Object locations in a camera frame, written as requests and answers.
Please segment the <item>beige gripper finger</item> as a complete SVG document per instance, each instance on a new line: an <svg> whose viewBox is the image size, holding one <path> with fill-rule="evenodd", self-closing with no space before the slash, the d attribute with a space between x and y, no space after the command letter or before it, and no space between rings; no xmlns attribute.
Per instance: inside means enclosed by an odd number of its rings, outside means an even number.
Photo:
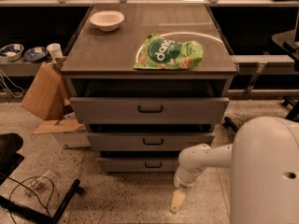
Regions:
<svg viewBox="0 0 299 224"><path fill-rule="evenodd" d="M184 202L186 193L180 189L176 189L173 193L172 202L170 206L171 213L177 213Z"/></svg>

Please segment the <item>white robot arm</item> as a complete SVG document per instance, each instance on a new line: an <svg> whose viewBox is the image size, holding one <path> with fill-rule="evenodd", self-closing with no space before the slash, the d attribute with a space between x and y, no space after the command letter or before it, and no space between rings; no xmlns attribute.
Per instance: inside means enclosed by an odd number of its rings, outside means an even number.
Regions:
<svg viewBox="0 0 299 224"><path fill-rule="evenodd" d="M207 167L231 170L231 224L299 224L299 123L258 117L242 125L232 144L183 149L174 175L176 213Z"/></svg>

